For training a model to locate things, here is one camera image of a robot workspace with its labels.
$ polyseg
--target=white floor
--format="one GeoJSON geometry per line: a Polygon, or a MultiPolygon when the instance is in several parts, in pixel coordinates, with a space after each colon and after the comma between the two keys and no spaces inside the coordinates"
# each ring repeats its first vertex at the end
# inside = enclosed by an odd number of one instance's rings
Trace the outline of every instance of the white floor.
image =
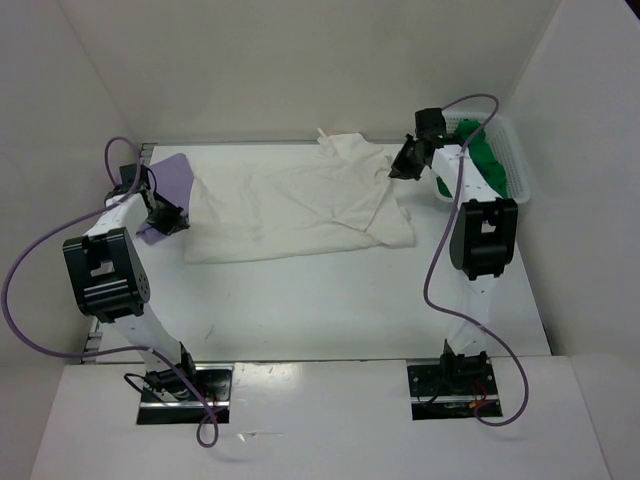
{"type": "MultiPolygon", "coordinates": [[[[139,395],[122,375],[141,365],[68,366],[32,480],[608,479],[570,361],[522,360],[529,408],[497,429],[412,421],[404,361],[237,364],[211,450],[195,425],[135,425],[139,395]]],[[[494,371],[509,415],[522,382],[509,359],[494,371]]]]}
{"type": "MultiPolygon", "coordinates": [[[[400,145],[385,145],[395,156],[400,145]]],[[[156,147],[152,163],[183,152],[195,161],[262,155],[312,155],[316,145],[156,147]]],[[[196,361],[301,361],[437,357],[450,319],[428,308],[422,286],[448,210],[430,180],[394,181],[411,214],[417,246],[224,265],[186,265],[182,232],[149,247],[137,241],[151,282],[151,305],[196,361]]],[[[462,285],[448,250],[433,297],[457,308],[462,285]]],[[[549,347],[518,251],[501,277],[490,327],[519,355],[549,347]]],[[[106,327],[101,349],[126,345],[106,327]]],[[[492,356],[504,355],[495,344],[492,356]]],[[[135,353],[101,358],[135,362],[135,353]]]]}

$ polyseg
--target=purple cable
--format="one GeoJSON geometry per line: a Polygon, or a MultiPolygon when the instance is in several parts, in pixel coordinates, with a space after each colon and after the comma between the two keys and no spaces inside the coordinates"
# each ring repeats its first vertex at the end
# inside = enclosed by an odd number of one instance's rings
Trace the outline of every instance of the purple cable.
{"type": "Polygon", "coordinates": [[[451,229],[453,228],[453,224],[458,215],[458,203],[460,201],[460,194],[462,192],[462,178],[463,178],[463,168],[464,168],[463,167],[464,162],[462,161],[462,158],[464,157],[464,152],[467,150],[467,148],[469,147],[469,144],[476,137],[476,135],[478,135],[487,126],[487,124],[491,121],[491,119],[493,119],[493,117],[496,116],[496,113],[498,113],[498,109],[500,108],[500,101],[494,95],[490,95],[488,93],[474,93],[471,95],[465,95],[464,97],[461,97],[458,100],[455,100],[445,105],[444,107],[442,107],[442,110],[446,110],[447,108],[453,107],[454,105],[457,105],[471,98],[488,98],[494,101],[495,107],[493,108],[493,111],[487,117],[487,119],[484,122],[482,122],[482,124],[469,136],[469,138],[465,140],[465,142],[462,144],[462,148],[460,149],[460,166],[458,168],[458,179],[456,182],[456,193],[453,198],[453,207],[451,209],[451,214],[449,215],[449,219],[447,221],[447,226],[444,229],[444,233],[442,234],[440,243],[438,243],[438,247],[436,248],[436,253],[433,255],[433,259],[431,260],[431,265],[429,265],[429,270],[427,271],[427,278],[424,281],[424,301],[427,302],[427,305],[429,305],[434,310],[437,310],[438,312],[446,313],[447,315],[453,315],[454,317],[458,317],[463,320],[466,320],[469,323],[472,323],[473,325],[478,327],[482,332],[486,333],[491,338],[493,338],[496,342],[502,345],[502,347],[507,351],[509,356],[513,358],[513,361],[515,362],[516,367],[518,367],[518,370],[520,371],[520,375],[522,376],[522,383],[524,385],[524,398],[522,399],[522,404],[520,405],[520,408],[518,409],[518,411],[515,414],[513,414],[510,418],[503,420],[501,422],[489,422],[481,418],[478,412],[480,411],[481,408],[483,408],[484,406],[492,402],[484,402],[481,405],[478,405],[473,410],[473,415],[476,417],[476,419],[480,423],[483,423],[484,425],[489,425],[490,427],[503,427],[505,425],[512,424],[518,418],[520,418],[520,416],[523,414],[523,412],[525,411],[529,403],[529,379],[527,378],[527,373],[524,371],[524,367],[522,366],[522,363],[520,363],[520,360],[516,356],[515,352],[511,349],[509,345],[507,345],[507,343],[504,340],[502,340],[498,335],[496,335],[491,330],[489,330],[486,326],[482,325],[475,318],[472,318],[461,312],[456,312],[455,310],[451,310],[449,308],[441,307],[440,305],[433,303],[429,299],[429,286],[431,285],[431,280],[433,278],[433,274],[435,272],[438,259],[442,254],[444,245],[447,242],[447,238],[451,233],[451,229]]]}
{"type": "Polygon", "coordinates": [[[11,281],[13,280],[13,276],[15,275],[16,271],[18,270],[18,267],[20,267],[20,264],[25,260],[25,258],[27,258],[27,256],[33,251],[35,250],[36,247],[38,247],[40,244],[42,244],[43,242],[45,242],[46,240],[48,240],[49,238],[53,237],[54,235],[56,235],[57,233],[60,233],[62,230],[65,230],[73,225],[76,225],[80,222],[83,222],[85,220],[88,220],[91,217],[95,217],[97,215],[101,215],[104,212],[107,212],[115,207],[117,207],[118,205],[120,205],[121,203],[123,203],[124,201],[126,201],[129,197],[131,197],[131,195],[133,195],[133,192],[136,190],[136,188],[138,187],[138,181],[140,180],[140,170],[141,170],[141,166],[142,166],[142,162],[140,160],[140,150],[138,149],[137,145],[135,143],[133,143],[131,140],[125,138],[125,137],[113,137],[111,140],[109,140],[107,142],[107,146],[105,147],[105,165],[107,167],[107,173],[109,174],[109,178],[111,178],[112,181],[115,182],[115,179],[113,178],[113,176],[111,175],[111,171],[109,170],[109,147],[111,146],[111,144],[113,144],[113,142],[115,141],[123,141],[125,143],[127,143],[135,152],[136,152],[136,157],[137,157],[137,169],[136,169],[136,175],[135,178],[133,180],[133,185],[131,186],[131,188],[129,189],[129,191],[125,194],[125,196],[119,200],[118,202],[105,207],[105,208],[101,208],[100,210],[95,210],[91,213],[87,213],[86,215],[82,215],[81,217],[76,218],[75,220],[71,220],[63,225],[60,225],[57,228],[54,228],[53,230],[51,230],[48,233],[45,233],[43,236],[41,236],[40,238],[36,239],[33,243],[31,243],[27,248],[25,248],[22,253],[20,253],[20,255],[18,255],[18,257],[15,259],[15,261],[13,262],[13,264],[9,267],[9,270],[7,272],[7,275],[4,279],[4,282],[2,284],[2,295],[1,295],[1,299],[0,299],[0,303],[2,304],[2,313],[4,314],[4,318],[7,322],[7,325],[9,326],[9,329],[15,334],[16,337],[18,337],[18,340],[20,340],[22,343],[24,343],[25,345],[27,345],[28,347],[32,348],[33,350],[42,353],[44,355],[48,355],[50,357],[55,357],[55,358],[67,358],[67,359],[75,359],[75,360],[82,360],[82,359],[86,359],[86,358],[92,358],[92,357],[101,357],[103,355],[110,355],[112,353],[121,353],[121,352],[131,352],[131,351],[146,351],[149,353],[152,353],[153,355],[155,355],[157,358],[159,358],[160,360],[162,360],[172,371],[173,373],[176,374],[176,376],[182,381],[182,383],[184,383],[185,387],[187,387],[187,389],[200,401],[200,403],[202,403],[202,406],[206,412],[206,415],[204,416],[204,418],[202,419],[202,421],[200,422],[200,425],[198,425],[198,429],[196,431],[196,439],[198,440],[198,443],[200,444],[200,446],[205,447],[205,448],[211,448],[213,447],[217,442],[218,442],[218,437],[219,437],[219,431],[218,431],[218,422],[216,421],[216,412],[223,410],[223,407],[217,407],[217,408],[212,408],[209,406],[209,404],[207,403],[207,400],[202,396],[202,394],[200,394],[200,392],[198,392],[198,390],[196,389],[196,387],[189,381],[189,379],[185,376],[185,374],[180,371],[178,368],[176,368],[171,361],[165,357],[163,354],[161,354],[160,352],[157,352],[149,347],[143,347],[143,346],[129,346],[129,347],[120,347],[120,348],[112,348],[109,350],[104,350],[102,352],[95,352],[95,353],[66,353],[66,352],[57,352],[55,350],[50,350],[46,347],[43,347],[41,345],[38,345],[37,343],[35,343],[33,340],[31,340],[29,337],[27,337],[24,333],[22,333],[22,331],[20,330],[20,328],[18,327],[18,325],[16,324],[15,320],[13,319],[13,317],[11,316],[11,312],[9,310],[9,286],[11,285],[11,281]],[[213,429],[214,429],[214,436],[213,436],[213,440],[210,443],[206,443],[202,440],[202,427],[203,425],[208,421],[211,422],[211,424],[213,425],[213,429]]]}

